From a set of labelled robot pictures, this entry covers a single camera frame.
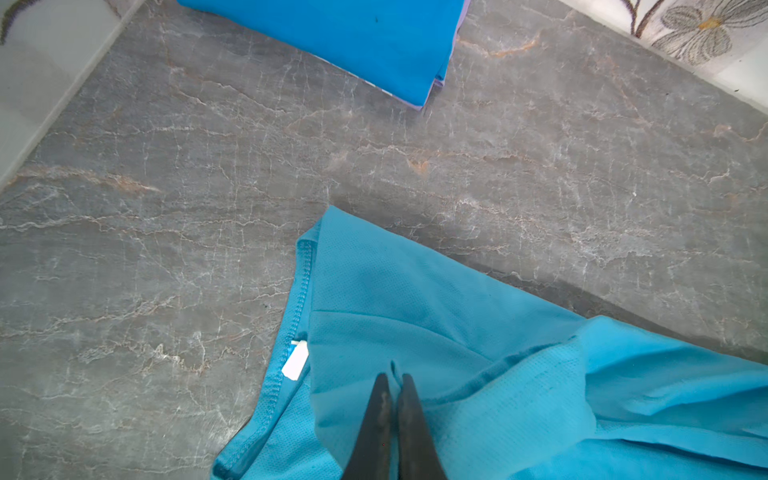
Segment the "light blue t shirt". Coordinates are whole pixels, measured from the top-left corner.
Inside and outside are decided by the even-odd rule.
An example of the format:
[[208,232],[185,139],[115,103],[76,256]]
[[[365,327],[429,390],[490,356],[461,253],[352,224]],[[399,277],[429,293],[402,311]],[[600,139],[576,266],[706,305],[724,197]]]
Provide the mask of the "light blue t shirt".
[[378,377],[450,479],[763,479],[767,368],[585,318],[330,208],[215,479],[338,479]]

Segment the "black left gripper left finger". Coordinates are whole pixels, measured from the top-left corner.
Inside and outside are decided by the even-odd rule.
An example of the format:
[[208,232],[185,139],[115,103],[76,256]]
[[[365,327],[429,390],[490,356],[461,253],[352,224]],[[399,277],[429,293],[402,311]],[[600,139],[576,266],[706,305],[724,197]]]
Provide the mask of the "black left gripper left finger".
[[376,377],[342,480],[388,480],[391,462],[392,395],[386,374]]

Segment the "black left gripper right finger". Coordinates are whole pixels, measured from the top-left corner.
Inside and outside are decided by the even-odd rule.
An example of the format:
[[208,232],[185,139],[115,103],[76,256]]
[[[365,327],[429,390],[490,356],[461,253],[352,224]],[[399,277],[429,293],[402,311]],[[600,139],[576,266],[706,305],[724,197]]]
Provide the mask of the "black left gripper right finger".
[[446,480],[413,377],[404,374],[397,404],[398,478]]

